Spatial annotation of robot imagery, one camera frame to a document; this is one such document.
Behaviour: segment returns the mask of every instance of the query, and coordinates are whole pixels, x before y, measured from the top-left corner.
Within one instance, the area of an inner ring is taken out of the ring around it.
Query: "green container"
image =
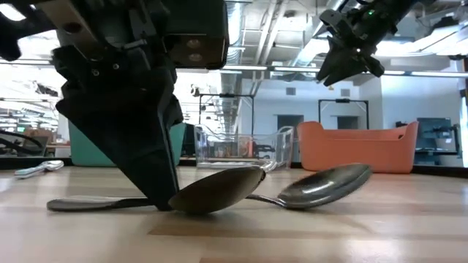
[[[82,167],[114,167],[115,164],[90,141],[73,123],[68,123],[72,162]],[[178,165],[184,141],[185,123],[170,129],[170,141],[173,146],[174,163]]]

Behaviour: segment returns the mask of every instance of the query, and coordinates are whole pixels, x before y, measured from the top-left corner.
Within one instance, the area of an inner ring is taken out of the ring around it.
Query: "door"
[[[278,115],[278,129],[284,126],[294,127],[294,142],[292,143],[292,161],[300,162],[298,125],[304,122],[304,115]]]
[[[359,118],[357,116],[336,117],[338,129],[359,129]]]

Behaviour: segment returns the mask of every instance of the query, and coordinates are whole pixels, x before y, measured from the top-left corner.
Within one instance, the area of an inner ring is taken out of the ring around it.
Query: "orange bin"
[[[302,167],[310,171],[362,163],[373,172],[410,173],[415,159],[418,122],[395,129],[324,129],[316,121],[298,126]]]

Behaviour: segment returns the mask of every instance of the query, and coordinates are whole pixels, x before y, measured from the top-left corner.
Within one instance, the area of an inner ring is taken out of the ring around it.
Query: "metal spoon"
[[[300,179],[286,187],[278,197],[271,198],[249,194],[257,186],[250,187],[249,191],[247,191],[248,188],[234,189],[237,188],[235,187],[236,182],[242,178],[238,178],[241,175],[241,169],[245,168],[228,169],[199,180],[177,193],[169,201],[169,204],[175,210],[188,213],[210,213],[234,205],[246,198],[268,202],[287,209],[303,210],[325,205],[347,196],[360,188],[372,174],[371,167],[365,164],[348,164],[335,167]],[[251,176],[245,174],[243,180]],[[76,196],[52,200],[48,203],[48,209],[78,212],[149,205],[152,204],[147,198]]]
[[[36,167],[27,169],[19,169],[15,171],[16,179],[26,179],[38,175],[41,172],[56,171],[64,166],[64,162],[60,160],[44,161]]]

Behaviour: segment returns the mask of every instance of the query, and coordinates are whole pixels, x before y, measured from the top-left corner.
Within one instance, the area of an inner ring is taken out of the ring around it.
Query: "table surface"
[[[179,167],[181,186],[213,171]],[[303,170],[268,174],[274,196]],[[0,262],[296,263],[468,262],[468,181],[373,175],[358,192],[307,212],[243,200],[211,216],[152,207],[52,213],[68,195],[136,197],[117,169],[65,167],[13,180],[0,173]]]

